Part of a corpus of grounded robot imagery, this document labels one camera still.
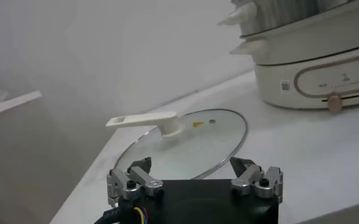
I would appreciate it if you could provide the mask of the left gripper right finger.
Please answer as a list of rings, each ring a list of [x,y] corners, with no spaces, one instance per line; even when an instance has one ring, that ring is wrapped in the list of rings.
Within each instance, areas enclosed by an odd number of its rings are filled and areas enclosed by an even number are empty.
[[[283,201],[281,168],[271,166],[264,171],[252,160],[237,157],[232,157],[229,162],[236,175],[236,178],[231,181],[231,186],[240,196],[254,194],[258,198],[276,197],[279,203]]]

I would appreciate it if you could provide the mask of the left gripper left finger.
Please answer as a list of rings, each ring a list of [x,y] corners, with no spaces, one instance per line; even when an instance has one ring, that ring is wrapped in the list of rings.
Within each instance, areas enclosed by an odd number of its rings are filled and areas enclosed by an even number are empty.
[[[120,200],[133,203],[142,196],[156,197],[163,190],[163,181],[149,175],[152,158],[134,161],[125,170],[111,169],[107,174],[107,195],[111,207]]]

